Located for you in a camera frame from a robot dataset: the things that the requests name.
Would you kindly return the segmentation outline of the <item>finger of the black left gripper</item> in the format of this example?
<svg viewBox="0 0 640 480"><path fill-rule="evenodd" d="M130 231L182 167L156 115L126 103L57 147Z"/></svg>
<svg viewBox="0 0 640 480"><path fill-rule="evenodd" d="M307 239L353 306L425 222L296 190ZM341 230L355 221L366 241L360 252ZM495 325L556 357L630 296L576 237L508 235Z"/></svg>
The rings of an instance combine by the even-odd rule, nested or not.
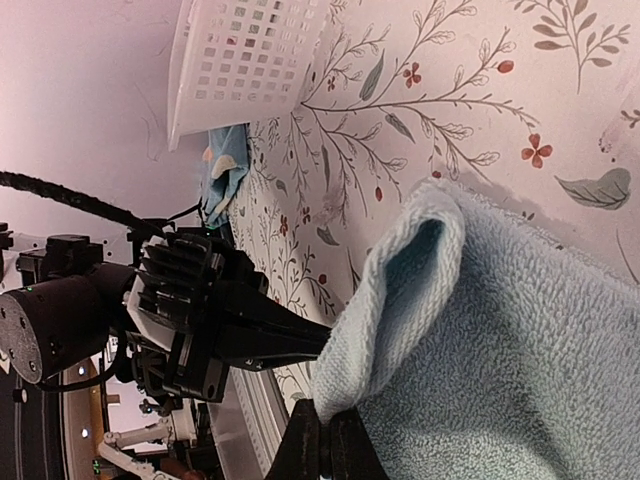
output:
<svg viewBox="0 0 640 480"><path fill-rule="evenodd" d="M224 286L226 310L250 327L283 334L295 341L309 341L320 348L326 344L329 327L301 317L247 283L226 281Z"/></svg>
<svg viewBox="0 0 640 480"><path fill-rule="evenodd" d="M220 346L220 359L230 366L263 371L315 360L320 348L314 345L231 345Z"/></svg>

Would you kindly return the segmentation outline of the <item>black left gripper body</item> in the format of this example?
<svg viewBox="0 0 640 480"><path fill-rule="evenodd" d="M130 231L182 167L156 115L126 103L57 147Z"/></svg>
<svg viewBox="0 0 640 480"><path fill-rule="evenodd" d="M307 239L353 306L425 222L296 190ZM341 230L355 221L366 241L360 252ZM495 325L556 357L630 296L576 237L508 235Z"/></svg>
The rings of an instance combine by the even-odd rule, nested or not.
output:
<svg viewBox="0 0 640 480"><path fill-rule="evenodd" d="M159 374L165 393L223 400L230 366L215 352L223 302L214 298L223 281L262 294L268 286L250 258L223 239L178 232L143 243L126 308L147 347L166 356Z"/></svg>

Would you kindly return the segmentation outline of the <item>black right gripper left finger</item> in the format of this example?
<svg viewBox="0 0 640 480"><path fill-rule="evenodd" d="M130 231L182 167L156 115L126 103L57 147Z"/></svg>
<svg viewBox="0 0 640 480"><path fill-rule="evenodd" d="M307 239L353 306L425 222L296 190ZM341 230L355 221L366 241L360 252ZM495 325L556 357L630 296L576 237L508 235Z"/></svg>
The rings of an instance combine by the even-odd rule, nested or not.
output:
<svg viewBox="0 0 640 480"><path fill-rule="evenodd" d="M313 401L297 401L267 473L267 480L318 480L320 435L321 423Z"/></svg>

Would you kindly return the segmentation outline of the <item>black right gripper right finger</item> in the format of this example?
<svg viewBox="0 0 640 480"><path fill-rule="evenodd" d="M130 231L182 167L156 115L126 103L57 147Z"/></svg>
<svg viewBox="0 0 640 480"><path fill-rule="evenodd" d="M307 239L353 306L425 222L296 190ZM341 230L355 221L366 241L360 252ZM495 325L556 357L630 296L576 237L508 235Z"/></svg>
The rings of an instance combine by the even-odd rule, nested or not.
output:
<svg viewBox="0 0 640 480"><path fill-rule="evenodd" d="M335 415L324 427L324 477L388 479L356 408Z"/></svg>

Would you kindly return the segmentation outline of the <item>light blue towel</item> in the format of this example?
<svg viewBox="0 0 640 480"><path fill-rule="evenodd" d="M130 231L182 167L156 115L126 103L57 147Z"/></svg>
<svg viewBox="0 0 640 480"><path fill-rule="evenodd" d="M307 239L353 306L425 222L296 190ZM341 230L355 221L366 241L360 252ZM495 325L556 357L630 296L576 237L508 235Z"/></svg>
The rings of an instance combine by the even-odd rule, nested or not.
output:
<svg viewBox="0 0 640 480"><path fill-rule="evenodd" d="M635 479L639 290L427 180L372 247L312 375L392 479Z"/></svg>

